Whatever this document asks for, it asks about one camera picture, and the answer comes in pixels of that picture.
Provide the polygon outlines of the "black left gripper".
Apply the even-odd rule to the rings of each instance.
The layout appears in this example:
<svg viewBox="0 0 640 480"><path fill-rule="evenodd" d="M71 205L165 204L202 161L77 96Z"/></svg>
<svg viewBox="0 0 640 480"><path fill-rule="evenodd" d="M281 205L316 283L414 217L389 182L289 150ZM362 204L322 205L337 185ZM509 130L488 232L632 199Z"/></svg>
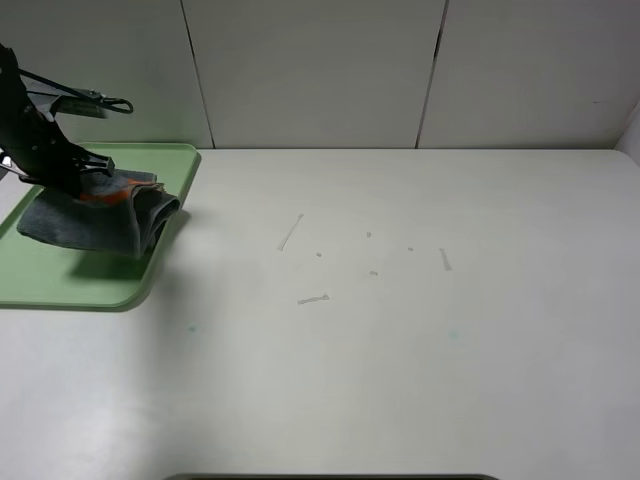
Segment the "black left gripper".
<svg viewBox="0 0 640 480"><path fill-rule="evenodd" d="M51 161L47 152L51 127L28 97L16 55L2 45L1 149L3 157L11 158L12 169L19 171L21 180L78 198L82 190L80 175L113 174L111 157L73 143L64 146L64 161Z"/></svg>

